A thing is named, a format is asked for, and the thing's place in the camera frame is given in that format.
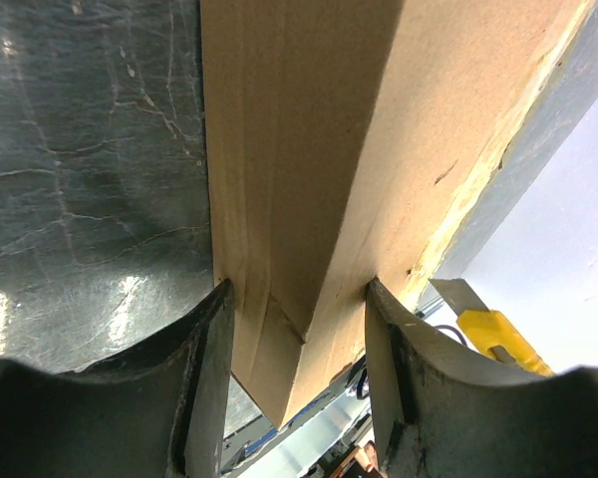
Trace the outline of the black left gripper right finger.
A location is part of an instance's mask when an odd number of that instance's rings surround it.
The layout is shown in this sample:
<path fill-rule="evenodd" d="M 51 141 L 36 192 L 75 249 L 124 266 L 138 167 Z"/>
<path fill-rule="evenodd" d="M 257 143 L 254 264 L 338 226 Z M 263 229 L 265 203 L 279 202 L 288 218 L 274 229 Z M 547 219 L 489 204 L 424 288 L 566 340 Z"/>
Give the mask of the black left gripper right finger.
<path fill-rule="evenodd" d="M 598 477 L 598 368 L 543 377 L 486 358 L 368 284 L 366 361 L 391 477 Z"/>

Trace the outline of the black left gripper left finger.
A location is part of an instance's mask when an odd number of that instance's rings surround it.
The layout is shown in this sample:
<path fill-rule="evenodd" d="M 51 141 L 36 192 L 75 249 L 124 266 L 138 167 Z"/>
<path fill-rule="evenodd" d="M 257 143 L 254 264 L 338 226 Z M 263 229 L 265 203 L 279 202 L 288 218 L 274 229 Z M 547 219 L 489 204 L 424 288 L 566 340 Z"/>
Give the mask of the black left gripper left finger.
<path fill-rule="evenodd" d="M 0 358 L 0 477 L 216 477 L 233 288 L 80 372 Z"/>

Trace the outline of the yellow utility knife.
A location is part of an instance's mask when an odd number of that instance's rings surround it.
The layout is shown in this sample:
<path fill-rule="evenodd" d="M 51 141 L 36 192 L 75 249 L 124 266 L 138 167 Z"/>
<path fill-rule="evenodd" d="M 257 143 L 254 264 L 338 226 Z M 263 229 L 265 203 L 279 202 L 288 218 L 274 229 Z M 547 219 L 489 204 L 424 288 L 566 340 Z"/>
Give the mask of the yellow utility knife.
<path fill-rule="evenodd" d="M 430 283 L 454 311 L 455 323 L 479 353 L 535 374 L 554 375 L 511 321 L 490 309 L 464 279 L 430 279 Z"/>

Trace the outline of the brown cardboard express box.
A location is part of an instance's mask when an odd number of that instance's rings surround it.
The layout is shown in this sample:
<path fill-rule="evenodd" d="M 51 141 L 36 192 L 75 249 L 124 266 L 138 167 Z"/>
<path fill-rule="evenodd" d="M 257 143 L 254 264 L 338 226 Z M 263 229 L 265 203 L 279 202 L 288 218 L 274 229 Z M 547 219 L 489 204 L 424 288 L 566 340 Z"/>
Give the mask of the brown cardboard express box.
<path fill-rule="evenodd" d="M 232 372 L 285 425 L 414 306 L 590 1 L 204 1 L 213 269 Z"/>

